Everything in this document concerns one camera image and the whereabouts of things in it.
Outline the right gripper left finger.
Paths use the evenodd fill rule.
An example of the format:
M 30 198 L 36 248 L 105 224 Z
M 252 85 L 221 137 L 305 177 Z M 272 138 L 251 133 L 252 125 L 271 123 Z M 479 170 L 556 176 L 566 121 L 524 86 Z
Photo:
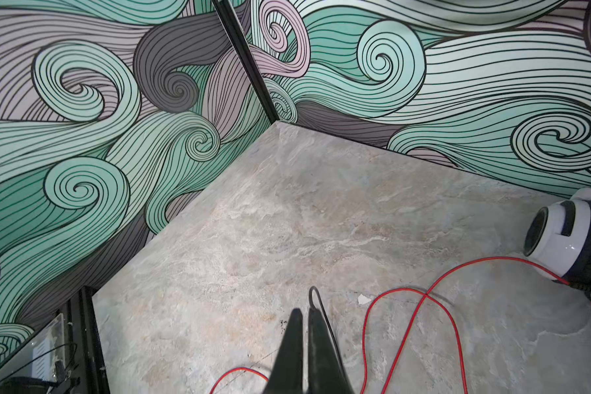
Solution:
M 303 315 L 295 308 L 287 322 L 274 367 L 263 393 L 295 393 L 303 391 Z

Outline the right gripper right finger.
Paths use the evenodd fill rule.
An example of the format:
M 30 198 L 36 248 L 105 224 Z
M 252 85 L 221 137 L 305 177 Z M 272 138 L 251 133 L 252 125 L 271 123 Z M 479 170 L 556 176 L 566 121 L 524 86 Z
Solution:
M 308 393 L 353 393 L 318 309 L 309 309 L 308 317 Z

